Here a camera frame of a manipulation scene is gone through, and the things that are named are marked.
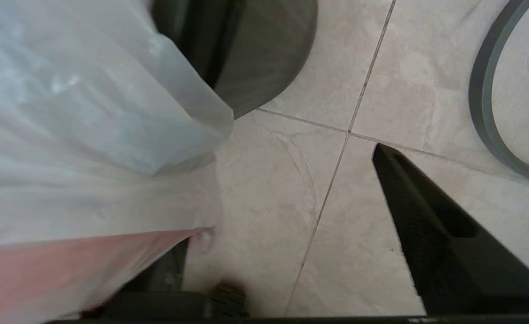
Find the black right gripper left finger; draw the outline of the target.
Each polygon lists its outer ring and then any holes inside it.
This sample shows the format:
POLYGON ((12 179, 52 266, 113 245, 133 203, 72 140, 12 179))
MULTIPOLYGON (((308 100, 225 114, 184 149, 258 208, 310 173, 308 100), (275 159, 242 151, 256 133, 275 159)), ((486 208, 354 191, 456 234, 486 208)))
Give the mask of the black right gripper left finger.
POLYGON ((183 291, 190 239, 176 244, 104 304, 81 319, 221 319, 247 318, 246 294, 227 282, 210 293, 183 291))

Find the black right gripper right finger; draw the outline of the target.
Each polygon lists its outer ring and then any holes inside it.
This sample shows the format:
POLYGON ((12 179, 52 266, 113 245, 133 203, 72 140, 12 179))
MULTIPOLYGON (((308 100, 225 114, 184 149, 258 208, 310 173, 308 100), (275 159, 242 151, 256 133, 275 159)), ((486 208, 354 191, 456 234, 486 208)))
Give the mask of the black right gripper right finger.
POLYGON ((400 151, 372 162, 429 315, 529 314, 529 268, 400 151))

